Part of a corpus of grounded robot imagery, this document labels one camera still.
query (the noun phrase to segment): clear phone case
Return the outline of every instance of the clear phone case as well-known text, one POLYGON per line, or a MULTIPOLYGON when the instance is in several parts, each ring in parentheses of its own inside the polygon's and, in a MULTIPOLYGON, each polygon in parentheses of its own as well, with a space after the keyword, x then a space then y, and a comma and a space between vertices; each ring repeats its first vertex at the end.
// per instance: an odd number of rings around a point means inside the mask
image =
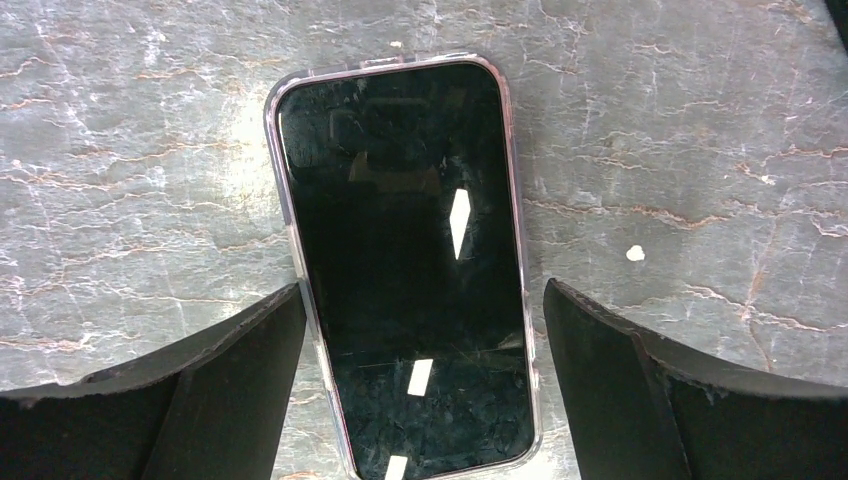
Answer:
POLYGON ((511 190, 510 196, 512 203, 513 226, 514 231, 516 232, 518 266, 521 276, 524 331, 526 336, 526 356, 529 368, 528 376, 530 379, 534 437, 530 449, 517 459, 501 464, 477 467, 462 472, 438 475, 431 478, 452 479, 463 477, 471 473, 492 473, 495 471, 518 468, 526 464, 535 455, 535 453, 538 452, 542 442, 542 426, 539 407, 539 373, 536 368, 534 329, 530 318, 529 295, 527 291, 527 240, 521 209, 520 181, 516 167, 517 156, 513 136, 513 117, 506 78, 504 78, 501 72, 491 61, 479 54, 466 51, 444 54, 398 55, 395 57, 365 60, 359 63, 345 63, 332 67, 309 69, 293 73, 283 78, 272 88, 265 104, 265 133, 268 140, 268 146, 271 151, 272 164, 277 180, 277 189, 280 194, 283 216, 286 228, 289 232, 289 243, 291 246, 295 271, 306 306, 309 328, 313 334, 313 343, 318 356, 324 387, 327 391, 327 397, 330 401, 330 407, 333 413, 333 422, 337 433, 339 451, 341 453, 347 477, 351 480, 360 480, 360 477, 356 473, 350 442, 347 432, 345 431, 341 401, 336 391, 333 374, 330 369, 329 355, 327 353, 324 337, 321 334, 321 326, 316 315, 315 299, 313 297, 313 290, 310 284, 309 275, 307 269, 304 268, 305 259, 303 256, 303 249, 301 247, 301 237, 295 218, 288 177, 286 175, 285 149, 283 146, 283 139, 280 134, 280 118, 277 116, 277 111, 286 93, 296 86, 455 63, 474 63, 487 69, 495 77, 500 90, 501 111, 503 113, 505 129, 504 136, 507 143, 507 164, 511 190))

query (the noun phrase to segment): gray marble countertop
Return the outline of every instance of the gray marble countertop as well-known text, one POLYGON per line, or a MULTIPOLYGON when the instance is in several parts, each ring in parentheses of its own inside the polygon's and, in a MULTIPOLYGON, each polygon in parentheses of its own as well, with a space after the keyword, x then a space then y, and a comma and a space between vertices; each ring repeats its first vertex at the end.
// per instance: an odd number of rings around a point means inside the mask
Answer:
MULTIPOLYGON (((503 68, 516 113, 545 425, 517 477, 579 478, 551 276, 711 354, 848 385, 848 56, 823 2, 10 0, 0 48, 2 389, 73 382, 291 282, 271 86, 456 48, 503 68)), ((309 345, 291 405, 274 478, 341 478, 309 345)))

